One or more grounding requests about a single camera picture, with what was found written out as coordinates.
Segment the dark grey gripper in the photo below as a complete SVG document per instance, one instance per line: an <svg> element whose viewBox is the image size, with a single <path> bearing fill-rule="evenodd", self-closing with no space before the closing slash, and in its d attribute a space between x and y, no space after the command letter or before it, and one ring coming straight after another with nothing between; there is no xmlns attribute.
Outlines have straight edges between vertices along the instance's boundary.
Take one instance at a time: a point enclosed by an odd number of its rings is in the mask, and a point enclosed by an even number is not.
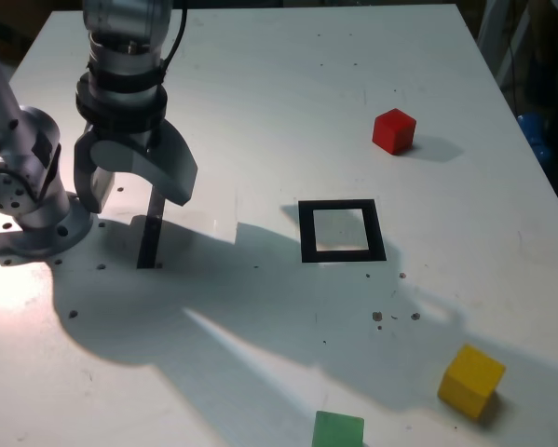
<svg viewBox="0 0 558 447"><path fill-rule="evenodd" d="M192 197L197 163L184 137L167 120L138 133L87 123L74 157L75 190L87 211L102 212L113 189L113 172L137 175L183 206Z"/></svg>

